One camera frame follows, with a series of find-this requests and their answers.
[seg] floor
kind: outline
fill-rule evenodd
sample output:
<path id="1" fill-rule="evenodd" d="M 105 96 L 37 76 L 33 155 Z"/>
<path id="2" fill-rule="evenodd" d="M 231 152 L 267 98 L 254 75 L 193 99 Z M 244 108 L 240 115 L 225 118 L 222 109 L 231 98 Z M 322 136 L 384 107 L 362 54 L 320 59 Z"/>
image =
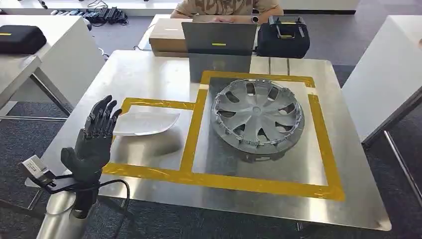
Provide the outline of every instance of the floor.
<path id="1" fill-rule="evenodd" d="M 422 0 L 362 0 L 356 15 L 304 15 L 311 36 L 307 58 L 327 59 L 334 65 L 340 84 L 344 84 L 377 30 L 389 14 L 421 14 Z M 151 17 L 131 17 L 128 26 L 105 25 L 92 34 L 107 53 L 133 49 L 140 41 Z M 11 115 L 60 116 L 51 104 L 18 103 Z M 417 182 L 422 185 L 419 163 L 422 140 L 422 109 L 415 109 L 391 130 Z M 26 206 L 35 191 L 23 185 L 24 177 L 16 165 L 37 154 L 42 155 L 61 123 L 26 121 L 0 122 L 0 198 Z M 417 239 L 422 237 L 422 209 L 417 204 L 398 162 L 384 138 L 365 151 L 369 165 L 390 216 L 390 232 L 327 226 L 312 239 Z M 44 195 L 38 210 L 44 210 Z M 131 201 L 130 209 L 138 220 L 123 226 L 120 238 L 297 238 L 288 220 L 218 212 L 141 201 Z M 93 209 L 84 238 L 108 238 L 119 216 L 103 205 Z M 2 239 L 35 238 L 40 221 L 0 209 Z"/>

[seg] metal tabletop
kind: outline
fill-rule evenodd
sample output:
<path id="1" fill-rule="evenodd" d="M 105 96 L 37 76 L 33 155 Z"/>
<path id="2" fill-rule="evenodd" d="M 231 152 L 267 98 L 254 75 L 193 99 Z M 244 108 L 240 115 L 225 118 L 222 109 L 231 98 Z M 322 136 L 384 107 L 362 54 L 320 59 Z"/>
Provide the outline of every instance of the metal tabletop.
<path id="1" fill-rule="evenodd" d="M 202 74 L 204 70 L 214 71 Z M 210 126 L 214 96 L 239 78 L 271 79 L 291 89 L 302 105 L 306 122 L 302 137 L 284 157 L 246 162 Z M 42 156 L 55 174 L 65 170 L 61 148 L 74 146 L 91 107 L 108 94 L 124 112 L 180 113 L 166 132 L 117 137 L 113 142 L 111 162 L 101 181 L 126 180 L 132 199 L 391 229 L 328 61 L 222 55 L 170 58 L 115 51 Z M 123 185 L 112 184 L 101 188 L 100 194 L 124 198 L 126 192 Z"/>

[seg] person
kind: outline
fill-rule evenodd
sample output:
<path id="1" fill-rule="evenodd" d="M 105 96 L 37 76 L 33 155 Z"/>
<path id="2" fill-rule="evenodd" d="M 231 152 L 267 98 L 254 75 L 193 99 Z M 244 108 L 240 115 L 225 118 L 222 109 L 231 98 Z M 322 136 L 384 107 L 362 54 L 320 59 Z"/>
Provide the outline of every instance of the person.
<path id="1" fill-rule="evenodd" d="M 191 18 L 199 15 L 233 15 L 227 19 L 216 17 L 213 21 L 242 22 L 244 17 L 238 15 L 252 15 L 252 10 L 259 11 L 258 23 L 263 24 L 273 15 L 283 15 L 279 0 L 183 0 L 171 14 L 171 18 Z"/>

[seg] beige shirt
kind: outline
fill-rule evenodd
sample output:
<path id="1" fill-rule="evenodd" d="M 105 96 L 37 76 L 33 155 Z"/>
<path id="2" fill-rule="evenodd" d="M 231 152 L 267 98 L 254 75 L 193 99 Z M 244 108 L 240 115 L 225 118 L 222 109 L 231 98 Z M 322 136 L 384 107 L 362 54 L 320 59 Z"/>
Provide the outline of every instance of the beige shirt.
<path id="1" fill-rule="evenodd" d="M 183 0 L 176 11 L 186 16 L 251 15 L 253 8 L 262 13 L 277 6 L 278 0 Z"/>

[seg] silver cylinder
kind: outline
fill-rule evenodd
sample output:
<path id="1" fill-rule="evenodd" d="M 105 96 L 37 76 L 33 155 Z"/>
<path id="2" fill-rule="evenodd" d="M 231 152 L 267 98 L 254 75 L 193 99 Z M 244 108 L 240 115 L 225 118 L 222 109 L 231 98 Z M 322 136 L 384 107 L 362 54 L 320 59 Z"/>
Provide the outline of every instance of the silver cylinder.
<path id="1" fill-rule="evenodd" d="M 65 191 L 50 196 L 47 213 L 37 239 L 80 239 L 83 237 L 89 215 L 85 219 L 78 219 L 71 214 L 75 199 L 75 193 Z"/>

